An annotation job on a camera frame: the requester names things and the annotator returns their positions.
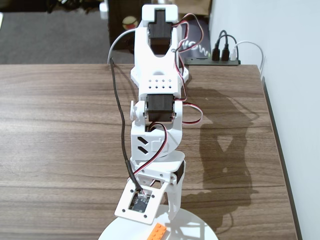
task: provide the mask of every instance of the circuit board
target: circuit board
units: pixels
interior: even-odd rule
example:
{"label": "circuit board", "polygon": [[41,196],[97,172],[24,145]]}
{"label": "circuit board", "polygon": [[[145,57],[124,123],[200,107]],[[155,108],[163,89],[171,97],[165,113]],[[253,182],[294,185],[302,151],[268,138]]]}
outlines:
{"label": "circuit board", "polygon": [[144,213],[149,203],[149,199],[150,195],[148,194],[145,196],[139,196],[138,193],[135,193],[132,198],[129,209],[139,213]]}

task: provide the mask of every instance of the cardboard box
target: cardboard box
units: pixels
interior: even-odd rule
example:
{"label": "cardboard box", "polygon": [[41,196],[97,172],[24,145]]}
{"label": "cardboard box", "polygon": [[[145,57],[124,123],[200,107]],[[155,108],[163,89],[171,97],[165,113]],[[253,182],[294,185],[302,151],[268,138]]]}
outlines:
{"label": "cardboard box", "polygon": [[174,0],[180,14],[209,15],[211,0]]}

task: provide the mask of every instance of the power strip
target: power strip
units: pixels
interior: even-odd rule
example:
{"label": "power strip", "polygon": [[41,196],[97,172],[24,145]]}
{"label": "power strip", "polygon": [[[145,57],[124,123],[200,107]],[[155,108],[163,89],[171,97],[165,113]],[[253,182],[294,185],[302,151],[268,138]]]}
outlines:
{"label": "power strip", "polygon": [[219,61],[213,61],[211,58],[206,57],[186,57],[184,59],[185,65],[204,65],[204,66],[238,66],[240,65],[240,61],[236,58],[234,61],[228,60],[228,61],[222,61],[221,59]]}

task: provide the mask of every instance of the orange lego brick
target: orange lego brick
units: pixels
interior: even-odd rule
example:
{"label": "orange lego brick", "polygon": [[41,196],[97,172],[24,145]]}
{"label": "orange lego brick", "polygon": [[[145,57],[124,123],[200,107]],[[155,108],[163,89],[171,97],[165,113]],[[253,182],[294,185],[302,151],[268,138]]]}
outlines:
{"label": "orange lego brick", "polygon": [[164,236],[166,230],[167,228],[165,226],[157,223],[147,240],[160,240]]}

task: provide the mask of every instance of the white wall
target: white wall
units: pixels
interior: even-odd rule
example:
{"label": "white wall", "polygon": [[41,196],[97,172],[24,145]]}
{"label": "white wall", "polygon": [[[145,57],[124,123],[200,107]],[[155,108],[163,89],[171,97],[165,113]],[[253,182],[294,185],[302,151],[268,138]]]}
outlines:
{"label": "white wall", "polygon": [[[210,21],[212,47],[225,29],[238,42],[263,48],[262,74],[302,237],[320,239],[320,0],[213,0]],[[239,56],[242,64],[261,61],[259,49],[247,43]]]}

